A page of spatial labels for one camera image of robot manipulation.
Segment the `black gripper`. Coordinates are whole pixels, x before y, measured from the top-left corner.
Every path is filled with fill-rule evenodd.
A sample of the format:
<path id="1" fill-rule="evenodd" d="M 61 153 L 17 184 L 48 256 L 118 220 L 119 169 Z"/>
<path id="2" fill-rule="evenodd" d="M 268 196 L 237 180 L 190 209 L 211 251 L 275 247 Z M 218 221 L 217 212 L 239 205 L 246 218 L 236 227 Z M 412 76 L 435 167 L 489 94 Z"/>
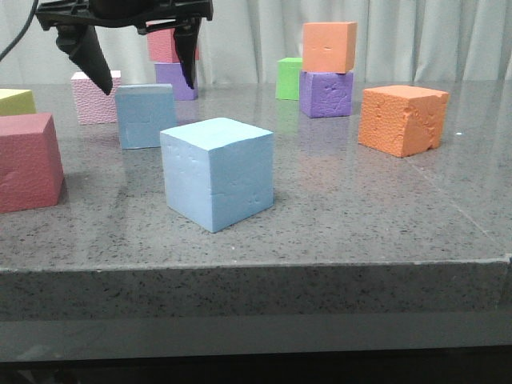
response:
<path id="1" fill-rule="evenodd" d="M 174 44 L 182 74 L 195 88 L 196 49 L 200 22 L 213 18 L 211 0 L 198 1 L 54 1 L 44 2 L 36 18 L 44 30 L 56 28 L 56 45 L 105 94 L 113 80 L 94 26 L 133 26 L 140 34 L 173 29 Z"/>

